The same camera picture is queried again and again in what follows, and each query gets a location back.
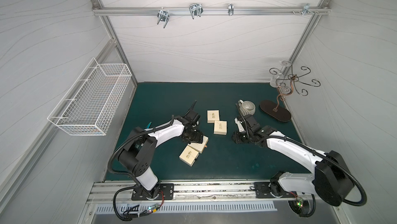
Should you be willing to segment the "cream drawer jewelry box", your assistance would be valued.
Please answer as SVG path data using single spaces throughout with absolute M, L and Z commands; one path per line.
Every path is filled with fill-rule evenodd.
M 215 121 L 220 120 L 219 110 L 208 110 L 207 111 L 207 122 L 215 123 Z

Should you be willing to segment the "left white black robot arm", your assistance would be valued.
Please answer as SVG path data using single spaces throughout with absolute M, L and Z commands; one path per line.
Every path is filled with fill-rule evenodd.
M 160 193 L 160 180 L 151 169 L 158 146 L 181 137 L 183 142 L 202 143 L 203 133 L 198 130 L 200 115 L 189 109 L 184 116 L 172 116 L 171 120 L 157 127 L 135 128 L 127 140 L 114 152 L 108 162 L 108 171 L 131 177 L 147 199 L 156 199 Z

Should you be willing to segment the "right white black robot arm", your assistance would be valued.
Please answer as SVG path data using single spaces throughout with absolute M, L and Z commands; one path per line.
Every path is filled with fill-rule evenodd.
M 275 198 L 297 192 L 318 196 L 332 206 L 339 206 L 353 189 L 354 183 L 347 176 L 346 164 L 339 153 L 325 153 L 294 142 L 271 126 L 260 127 L 252 115 L 237 117 L 234 121 L 238 127 L 232 135 L 235 143 L 271 149 L 308 170 L 307 173 L 279 171 L 273 176 L 266 189 Z

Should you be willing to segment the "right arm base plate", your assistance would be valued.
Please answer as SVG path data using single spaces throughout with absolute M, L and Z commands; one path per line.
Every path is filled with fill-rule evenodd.
M 253 186 L 250 186 L 250 190 L 255 193 L 257 199 L 295 198 L 293 194 L 271 182 L 254 182 Z

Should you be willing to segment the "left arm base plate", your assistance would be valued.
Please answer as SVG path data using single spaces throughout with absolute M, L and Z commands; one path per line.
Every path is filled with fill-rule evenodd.
M 140 186 L 133 190 L 132 201 L 173 200 L 175 185 L 172 183 L 157 183 L 152 190 Z

